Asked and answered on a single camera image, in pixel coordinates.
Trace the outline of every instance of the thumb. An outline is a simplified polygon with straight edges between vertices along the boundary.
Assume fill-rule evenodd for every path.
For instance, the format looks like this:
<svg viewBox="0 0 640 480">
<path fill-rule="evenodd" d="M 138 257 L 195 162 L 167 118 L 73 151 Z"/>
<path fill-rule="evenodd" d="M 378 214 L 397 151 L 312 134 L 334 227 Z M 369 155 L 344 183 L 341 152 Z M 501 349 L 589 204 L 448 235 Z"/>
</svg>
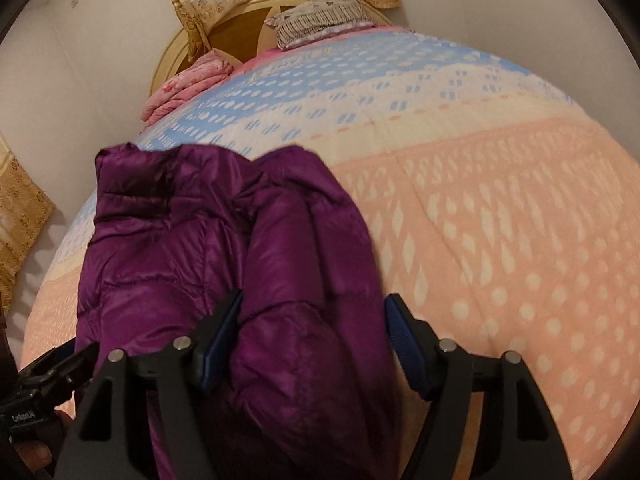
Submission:
<svg viewBox="0 0 640 480">
<path fill-rule="evenodd" d="M 15 444 L 15 450 L 27 467 L 33 472 L 51 463 L 51 452 L 49 448 L 41 442 L 17 442 Z"/>
</svg>

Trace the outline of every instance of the bed sheet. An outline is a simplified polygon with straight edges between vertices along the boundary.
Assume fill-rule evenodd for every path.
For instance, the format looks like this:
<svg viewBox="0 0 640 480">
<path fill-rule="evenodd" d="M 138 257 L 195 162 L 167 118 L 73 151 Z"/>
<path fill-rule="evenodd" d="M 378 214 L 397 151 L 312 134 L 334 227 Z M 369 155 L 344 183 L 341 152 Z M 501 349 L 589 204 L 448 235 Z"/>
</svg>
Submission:
<svg viewBox="0 0 640 480">
<path fill-rule="evenodd" d="M 521 352 L 577 480 L 600 465 L 640 391 L 640 170 L 569 96 L 496 56 L 378 29 L 253 63 L 136 141 L 184 142 L 319 153 L 369 226 L 385 291 L 469 351 Z M 56 253 L 23 363 L 74 335 L 94 211 L 95 195 Z"/>
</svg>

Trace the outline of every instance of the mattress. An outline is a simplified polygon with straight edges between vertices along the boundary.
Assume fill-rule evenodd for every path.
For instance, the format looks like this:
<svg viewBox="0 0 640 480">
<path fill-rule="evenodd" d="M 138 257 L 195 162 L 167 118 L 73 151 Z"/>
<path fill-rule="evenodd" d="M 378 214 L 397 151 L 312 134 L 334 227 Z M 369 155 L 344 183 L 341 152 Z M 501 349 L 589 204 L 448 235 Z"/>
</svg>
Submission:
<svg viewBox="0 0 640 480">
<path fill-rule="evenodd" d="M 521 352 L 577 480 L 612 449 L 640 392 L 640 170 L 568 95 L 496 56 L 379 28 L 270 53 L 135 140 L 185 142 L 318 153 L 367 222 L 385 292 L 468 351 Z M 94 212 L 95 195 L 56 253 L 23 364 L 74 336 Z"/>
</svg>

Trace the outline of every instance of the silver screw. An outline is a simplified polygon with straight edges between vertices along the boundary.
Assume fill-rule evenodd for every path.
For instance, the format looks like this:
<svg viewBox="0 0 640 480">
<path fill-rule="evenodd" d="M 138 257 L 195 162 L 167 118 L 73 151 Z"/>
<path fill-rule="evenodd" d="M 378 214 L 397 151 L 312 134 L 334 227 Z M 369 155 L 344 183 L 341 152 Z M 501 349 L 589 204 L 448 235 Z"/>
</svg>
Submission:
<svg viewBox="0 0 640 480">
<path fill-rule="evenodd" d="M 109 352 L 107 359 L 112 363 L 117 363 L 118 361 L 122 361 L 123 357 L 124 357 L 124 350 L 121 350 L 120 348 L 116 348 L 115 350 L 111 350 L 111 352 Z"/>
<path fill-rule="evenodd" d="M 181 335 L 174 339 L 174 348 L 176 350 L 186 350 L 191 346 L 191 338 L 187 335 Z"/>
<path fill-rule="evenodd" d="M 511 363 L 512 365 L 516 365 L 520 361 L 522 361 L 522 356 L 514 350 L 509 350 L 504 354 L 504 359 L 508 363 Z"/>
<path fill-rule="evenodd" d="M 456 348 L 458 348 L 458 345 L 455 341 L 453 341 L 453 339 L 447 338 L 441 339 L 438 343 L 438 346 L 443 352 L 453 352 Z"/>
</svg>

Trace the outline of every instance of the bed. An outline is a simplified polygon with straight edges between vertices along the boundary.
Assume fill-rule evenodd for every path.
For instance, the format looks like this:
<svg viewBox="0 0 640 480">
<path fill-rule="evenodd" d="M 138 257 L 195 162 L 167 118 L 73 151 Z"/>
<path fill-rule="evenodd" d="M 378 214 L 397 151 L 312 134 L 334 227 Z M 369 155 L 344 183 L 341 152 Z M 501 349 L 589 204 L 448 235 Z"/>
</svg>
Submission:
<svg viewBox="0 0 640 480">
<path fill-rule="evenodd" d="M 266 17 L 276 6 L 287 4 L 258 10 Z M 228 27 L 256 10 L 239 9 Z M 575 478 L 589 478 L 640 396 L 635 161 L 569 96 L 491 54 L 395 27 L 278 54 L 261 31 L 253 59 L 220 48 L 238 61 L 228 82 L 134 142 L 216 144 L 248 158 L 291 143 L 318 153 L 367 222 L 385 293 L 402 294 L 438 336 L 471 352 L 521 352 Z M 152 88 L 184 66 L 180 45 L 168 48 Z M 95 200 L 39 291 L 23 365 L 74 336 Z M 420 414 L 409 393 L 403 404 L 406 458 Z M 480 407 L 476 398 L 471 447 Z"/>
</svg>

